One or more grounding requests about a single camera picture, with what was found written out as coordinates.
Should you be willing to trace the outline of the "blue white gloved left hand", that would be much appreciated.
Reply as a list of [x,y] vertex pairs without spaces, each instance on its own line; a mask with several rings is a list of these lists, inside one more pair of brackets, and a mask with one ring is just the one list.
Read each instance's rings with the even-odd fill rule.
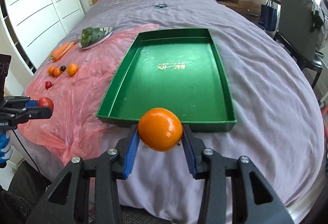
[[5,168],[13,153],[10,132],[3,131],[0,136],[0,168]]

